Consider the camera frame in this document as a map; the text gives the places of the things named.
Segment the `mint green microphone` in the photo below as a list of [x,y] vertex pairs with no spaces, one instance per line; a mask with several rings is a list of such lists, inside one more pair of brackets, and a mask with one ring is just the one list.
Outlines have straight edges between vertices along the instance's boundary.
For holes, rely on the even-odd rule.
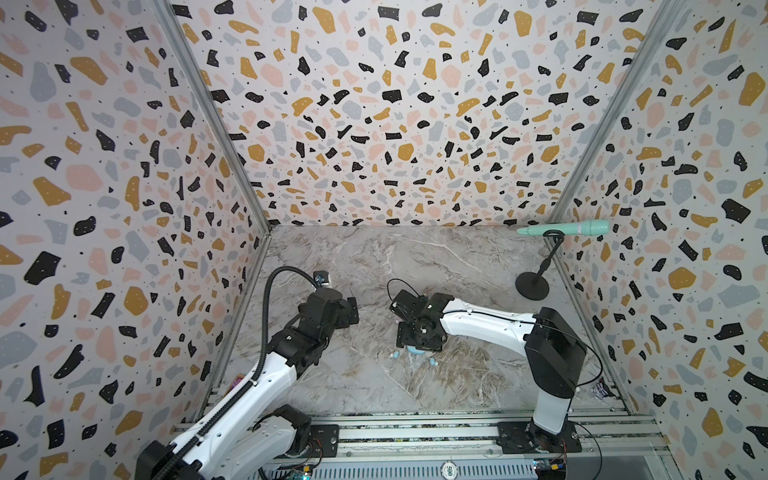
[[555,231],[563,236],[600,236],[611,230],[609,220],[585,220],[576,223],[538,224],[516,230],[522,236],[543,237],[549,231]]

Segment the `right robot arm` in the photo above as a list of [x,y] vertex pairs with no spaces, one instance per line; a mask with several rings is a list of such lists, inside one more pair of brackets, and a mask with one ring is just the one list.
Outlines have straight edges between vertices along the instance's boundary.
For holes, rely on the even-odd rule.
[[535,432],[558,435],[566,423],[588,353],[554,309],[514,313],[467,303],[449,294],[416,296],[407,290],[391,299],[400,322],[396,344],[440,352],[452,336],[489,342],[525,357],[538,387],[532,417]]

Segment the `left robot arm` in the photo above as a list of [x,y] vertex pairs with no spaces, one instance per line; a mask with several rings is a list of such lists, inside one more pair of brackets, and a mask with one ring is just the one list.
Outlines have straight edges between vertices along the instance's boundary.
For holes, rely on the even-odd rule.
[[359,322],[357,301],[321,287],[298,307],[257,364],[201,420],[139,455],[138,479],[246,479],[276,458],[311,458],[311,419],[290,405],[268,409],[311,366],[335,331]]

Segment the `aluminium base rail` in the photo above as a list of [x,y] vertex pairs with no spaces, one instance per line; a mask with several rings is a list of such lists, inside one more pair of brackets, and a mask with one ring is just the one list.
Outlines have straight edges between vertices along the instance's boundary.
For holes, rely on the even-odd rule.
[[239,434],[216,433],[217,454],[194,454],[204,479],[539,479],[560,465],[565,479],[679,479],[655,420],[609,410],[575,410],[552,452],[524,438],[527,411],[316,416],[296,441],[282,418]]

